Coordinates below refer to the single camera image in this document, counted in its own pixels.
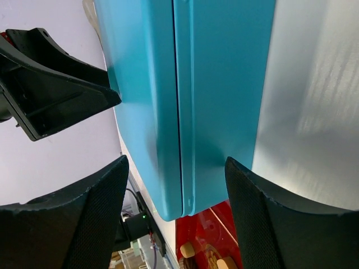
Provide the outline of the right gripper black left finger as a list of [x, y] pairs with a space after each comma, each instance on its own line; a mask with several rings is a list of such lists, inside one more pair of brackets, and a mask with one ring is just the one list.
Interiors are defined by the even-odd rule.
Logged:
[[128, 180], [120, 156], [27, 203], [1, 207], [2, 268], [108, 268]]

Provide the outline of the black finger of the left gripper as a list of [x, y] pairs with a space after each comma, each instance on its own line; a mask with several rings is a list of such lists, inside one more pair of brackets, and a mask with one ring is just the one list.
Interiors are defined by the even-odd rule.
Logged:
[[1, 33], [1, 122], [15, 118], [32, 141], [120, 103], [105, 70], [69, 55], [45, 29]]

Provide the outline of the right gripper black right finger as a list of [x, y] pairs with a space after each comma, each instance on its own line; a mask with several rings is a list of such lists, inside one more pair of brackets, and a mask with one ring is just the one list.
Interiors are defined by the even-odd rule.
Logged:
[[244, 268], [357, 268], [358, 212], [288, 191], [228, 157], [225, 181]]

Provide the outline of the teal tin lid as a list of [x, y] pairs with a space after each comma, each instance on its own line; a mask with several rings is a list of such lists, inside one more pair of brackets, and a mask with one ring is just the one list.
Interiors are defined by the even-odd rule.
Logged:
[[252, 167], [274, 1], [175, 1], [183, 214], [228, 198], [224, 166]]

